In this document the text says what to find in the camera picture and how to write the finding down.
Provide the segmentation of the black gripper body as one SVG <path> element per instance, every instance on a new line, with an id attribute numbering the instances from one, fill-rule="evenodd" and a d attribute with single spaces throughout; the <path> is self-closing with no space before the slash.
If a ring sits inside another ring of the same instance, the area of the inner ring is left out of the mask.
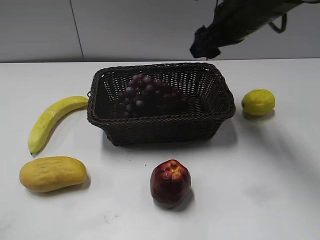
<path id="1" fill-rule="evenodd" d="M 234 45 L 259 29 L 259 0 L 224 0 L 214 11 L 207 28 L 207 50 Z"/>

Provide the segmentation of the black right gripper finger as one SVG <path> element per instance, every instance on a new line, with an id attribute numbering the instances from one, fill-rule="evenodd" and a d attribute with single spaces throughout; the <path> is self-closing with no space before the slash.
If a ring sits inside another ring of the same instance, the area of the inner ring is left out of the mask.
<path id="1" fill-rule="evenodd" d="M 214 59 L 217 56 L 219 56 L 220 54 L 221 54 L 221 51 L 219 49 L 219 46 L 211 45 L 211 46 L 208 46 L 206 49 L 206 58 L 207 59 Z"/>

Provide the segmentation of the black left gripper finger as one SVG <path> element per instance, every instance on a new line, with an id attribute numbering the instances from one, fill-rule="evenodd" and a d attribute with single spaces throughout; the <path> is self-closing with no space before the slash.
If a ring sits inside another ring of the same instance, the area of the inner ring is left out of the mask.
<path id="1" fill-rule="evenodd" d="M 206 57 L 206 49 L 203 46 L 203 37 L 206 36 L 207 28 L 203 25 L 198 28 L 194 33 L 194 40 L 190 46 L 190 53 L 193 58 L 203 58 Z"/>

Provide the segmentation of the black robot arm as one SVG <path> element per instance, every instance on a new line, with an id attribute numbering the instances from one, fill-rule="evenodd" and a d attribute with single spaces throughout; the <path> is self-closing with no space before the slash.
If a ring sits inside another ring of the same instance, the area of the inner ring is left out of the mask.
<path id="1" fill-rule="evenodd" d="M 278 34 L 285 31 L 287 13 L 301 5 L 301 0 L 223 0 L 215 6 L 212 23 L 194 34 L 191 55 L 213 59 L 220 48 L 241 43 L 265 25 Z"/>

